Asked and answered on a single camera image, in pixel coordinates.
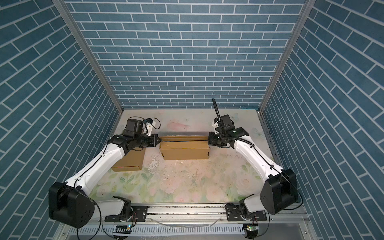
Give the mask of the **brown cardboard box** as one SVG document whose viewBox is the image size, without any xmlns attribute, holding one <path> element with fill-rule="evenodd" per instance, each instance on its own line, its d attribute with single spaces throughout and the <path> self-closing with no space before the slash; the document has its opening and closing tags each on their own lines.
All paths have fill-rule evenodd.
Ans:
<svg viewBox="0 0 384 240">
<path fill-rule="evenodd" d="M 160 151 L 166 161 L 207 160 L 210 155 L 207 136 L 165 136 Z"/>
<path fill-rule="evenodd" d="M 130 151 L 121 160 L 112 166 L 114 172 L 141 171 L 145 157 L 145 150 Z"/>
</svg>

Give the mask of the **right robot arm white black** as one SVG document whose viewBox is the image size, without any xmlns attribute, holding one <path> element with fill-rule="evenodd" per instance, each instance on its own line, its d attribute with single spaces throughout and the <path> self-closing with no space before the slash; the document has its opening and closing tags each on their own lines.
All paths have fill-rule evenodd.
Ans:
<svg viewBox="0 0 384 240">
<path fill-rule="evenodd" d="M 284 170 L 272 161 L 257 147 L 244 128 L 235 127 L 229 115 L 216 117 L 213 127 L 214 131 L 209 133 L 208 145 L 235 149 L 256 170 L 264 182 L 260 193 L 240 201 L 240 211 L 244 218 L 259 211 L 267 211 L 275 215 L 297 202 L 299 192 L 293 170 Z"/>
</svg>

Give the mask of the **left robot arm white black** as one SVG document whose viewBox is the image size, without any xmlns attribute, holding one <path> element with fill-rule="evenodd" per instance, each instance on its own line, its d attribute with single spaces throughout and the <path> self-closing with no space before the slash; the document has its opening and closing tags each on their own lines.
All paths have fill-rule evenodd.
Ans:
<svg viewBox="0 0 384 240">
<path fill-rule="evenodd" d="M 157 118 L 129 118 L 123 132 L 112 136 L 83 169 L 62 183 L 52 184 L 48 191 L 49 218 L 76 229 L 93 219 L 132 221 L 130 200 L 114 196 L 112 200 L 96 202 L 90 194 L 109 169 L 130 151 L 156 147 L 162 140 L 152 131 L 160 127 Z"/>
</svg>

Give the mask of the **left green circuit board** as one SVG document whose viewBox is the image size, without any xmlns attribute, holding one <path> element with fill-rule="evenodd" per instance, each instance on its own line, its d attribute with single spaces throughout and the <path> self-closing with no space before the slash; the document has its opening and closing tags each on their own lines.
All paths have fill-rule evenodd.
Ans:
<svg viewBox="0 0 384 240">
<path fill-rule="evenodd" d="M 118 235 L 118 234 L 131 234 L 132 233 L 132 227 L 131 225 L 121 225 L 121 226 L 116 226 L 115 230 L 113 231 L 113 235 Z"/>
</svg>

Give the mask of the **green circuit board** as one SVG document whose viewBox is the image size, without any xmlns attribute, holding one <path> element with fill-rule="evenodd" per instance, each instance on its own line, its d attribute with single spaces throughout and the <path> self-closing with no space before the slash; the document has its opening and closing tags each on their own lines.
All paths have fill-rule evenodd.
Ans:
<svg viewBox="0 0 384 240">
<path fill-rule="evenodd" d="M 243 227 L 247 234 L 257 234 L 259 232 L 259 226 L 256 224 L 244 224 Z"/>
<path fill-rule="evenodd" d="M 113 235 L 118 235 L 118 234 L 131 234 L 132 233 L 132 227 L 131 225 L 121 225 L 121 226 L 116 226 L 115 230 L 113 231 Z"/>
</svg>

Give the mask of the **right green circuit board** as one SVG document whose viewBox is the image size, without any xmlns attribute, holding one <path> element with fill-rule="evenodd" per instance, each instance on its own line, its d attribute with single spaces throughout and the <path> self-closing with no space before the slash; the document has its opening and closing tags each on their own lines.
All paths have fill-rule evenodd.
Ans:
<svg viewBox="0 0 384 240">
<path fill-rule="evenodd" d="M 257 234 L 259 232 L 259 226 L 256 224 L 244 224 L 243 227 L 247 234 Z"/>
</svg>

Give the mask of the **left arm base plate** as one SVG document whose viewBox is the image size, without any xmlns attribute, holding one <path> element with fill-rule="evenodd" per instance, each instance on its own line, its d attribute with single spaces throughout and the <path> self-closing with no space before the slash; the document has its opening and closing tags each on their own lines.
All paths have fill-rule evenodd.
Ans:
<svg viewBox="0 0 384 240">
<path fill-rule="evenodd" d="M 148 206 L 131 206 L 126 210 L 122 210 L 119 215 L 106 216 L 104 221 L 106 223 L 141 223 L 145 222 Z"/>
</svg>

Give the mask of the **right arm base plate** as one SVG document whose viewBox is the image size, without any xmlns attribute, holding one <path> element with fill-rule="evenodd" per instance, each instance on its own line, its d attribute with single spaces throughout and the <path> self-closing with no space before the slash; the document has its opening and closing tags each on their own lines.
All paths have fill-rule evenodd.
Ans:
<svg viewBox="0 0 384 240">
<path fill-rule="evenodd" d="M 250 213 L 245 206 L 241 204 L 228 203 L 224 206 L 227 215 L 227 221 L 266 221 L 267 215 L 265 211 Z"/>
</svg>

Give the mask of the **aluminium front rail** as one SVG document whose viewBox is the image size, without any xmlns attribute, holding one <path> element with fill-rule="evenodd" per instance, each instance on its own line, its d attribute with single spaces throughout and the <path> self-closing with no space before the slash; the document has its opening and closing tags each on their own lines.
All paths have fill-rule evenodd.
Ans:
<svg viewBox="0 0 384 240">
<path fill-rule="evenodd" d="M 119 215 L 116 211 L 111 209 L 111 201 L 100 202 L 98 206 L 95 206 L 94 215 L 91 216 L 89 211 L 83 213 L 77 213 L 75 220 L 79 220 L 81 226 L 86 225 L 89 221 L 103 220 L 106 216 L 115 216 Z M 154 222 L 160 220 L 170 221 L 172 219 L 176 221 L 202 221 L 208 219 L 221 218 L 224 221 L 227 221 L 226 210 L 224 208 L 226 204 L 154 204 L 147 205 L 148 213 L 145 222 Z M 131 206 L 128 204 L 123 207 L 122 210 L 126 210 Z M 272 214 L 269 214 L 267 211 L 267 220 L 269 217 L 272 217 Z"/>
</svg>

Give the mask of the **left aluminium corner post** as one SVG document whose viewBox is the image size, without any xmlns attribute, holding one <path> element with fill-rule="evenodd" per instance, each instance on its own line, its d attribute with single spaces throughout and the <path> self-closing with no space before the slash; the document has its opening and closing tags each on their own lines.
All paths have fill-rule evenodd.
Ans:
<svg viewBox="0 0 384 240">
<path fill-rule="evenodd" d="M 104 86 L 105 90 L 107 91 L 109 97 L 111 98 L 112 102 L 114 103 L 115 107 L 117 108 L 118 112 L 120 114 L 123 113 L 124 108 L 122 107 L 120 101 L 116 97 L 111 85 L 109 84 L 103 70 L 101 69 L 99 63 L 97 62 L 94 54 L 92 53 L 91 48 L 89 47 L 86 39 L 84 38 L 79 26 L 77 25 L 74 17 L 69 11 L 69 8 L 67 7 L 65 1 L 61 0 L 52 0 L 53 4 L 57 8 L 59 14 L 63 18 L 64 22 L 66 23 L 67 27 L 69 28 L 70 32 L 72 33 L 73 37 L 75 38 L 76 42 L 78 43 L 79 47 L 81 48 L 82 52 L 84 53 L 85 57 L 89 61 L 92 69 L 95 71 L 97 77 L 99 78 L 101 84 Z"/>
</svg>

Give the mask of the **aluminium corner post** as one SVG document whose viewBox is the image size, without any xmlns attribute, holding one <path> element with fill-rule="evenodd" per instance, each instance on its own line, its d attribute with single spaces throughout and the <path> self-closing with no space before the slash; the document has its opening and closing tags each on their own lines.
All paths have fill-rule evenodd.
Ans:
<svg viewBox="0 0 384 240">
<path fill-rule="evenodd" d="M 73 37 L 75 38 L 76 42 L 78 43 L 79 47 L 81 48 L 82 52 L 84 53 L 85 57 L 89 61 L 92 69 L 95 71 L 97 77 L 99 78 L 101 84 L 104 86 L 105 90 L 107 91 L 109 97 L 111 98 L 112 102 L 114 103 L 115 107 L 117 108 L 118 112 L 120 114 L 123 113 L 124 108 L 122 107 L 120 101 L 116 97 L 111 85 L 109 84 L 103 70 L 101 69 L 99 63 L 97 62 L 94 54 L 92 53 L 91 48 L 89 47 L 86 39 L 84 38 L 79 26 L 77 25 L 74 17 L 69 11 L 69 8 L 67 7 L 65 1 L 61 0 L 52 0 L 53 4 L 57 8 L 59 14 L 63 18 L 64 22 L 66 23 L 67 27 L 69 28 L 70 32 L 72 33 Z"/>
<path fill-rule="evenodd" d="M 271 78 L 271 82 L 269 84 L 269 86 L 267 87 L 267 91 L 262 99 L 262 102 L 260 104 L 260 107 L 259 107 L 259 112 L 262 113 L 265 111 L 266 107 L 267 107 L 267 103 L 273 93 L 273 90 L 274 88 L 276 87 L 278 81 L 279 81 L 279 77 L 281 76 L 282 72 L 283 72 L 283 69 L 288 61 L 288 58 L 300 36 L 300 33 L 304 27 L 304 24 L 315 4 L 316 0 L 308 0 L 305 2 L 301 12 L 300 12 L 300 15 L 298 17 L 298 21 L 297 23 L 295 24 L 294 28 L 293 28 L 293 31 L 292 31 L 292 34 L 287 42 L 287 46 L 285 47 L 285 50 L 281 56 L 281 59 L 279 61 L 279 64 L 278 66 L 276 67 L 276 70 L 275 70 L 275 73 L 273 75 L 273 77 Z"/>
</svg>

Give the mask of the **right aluminium corner post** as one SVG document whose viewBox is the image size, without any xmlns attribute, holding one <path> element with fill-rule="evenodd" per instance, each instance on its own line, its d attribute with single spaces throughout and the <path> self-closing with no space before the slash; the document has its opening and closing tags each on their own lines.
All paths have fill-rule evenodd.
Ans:
<svg viewBox="0 0 384 240">
<path fill-rule="evenodd" d="M 300 33 L 304 27 L 304 24 L 315 4 L 316 0 L 308 0 L 305 2 L 301 12 L 300 12 L 300 15 L 298 17 L 298 21 L 297 23 L 295 24 L 294 28 L 293 28 L 293 31 L 292 31 L 292 34 L 287 42 L 287 46 L 285 47 L 285 50 L 281 56 L 281 59 L 279 61 L 279 64 L 278 66 L 276 67 L 276 70 L 275 70 L 275 73 L 273 75 L 273 77 L 271 78 L 271 82 L 269 84 L 269 86 L 267 87 L 267 91 L 262 99 L 262 102 L 260 104 L 260 107 L 259 107 L 259 112 L 262 113 L 265 111 L 266 107 L 267 107 L 267 103 L 273 93 L 273 90 L 274 88 L 276 87 L 278 81 L 279 81 L 279 77 L 281 76 L 282 72 L 283 72 L 283 69 L 288 61 L 288 58 L 300 36 Z"/>
</svg>

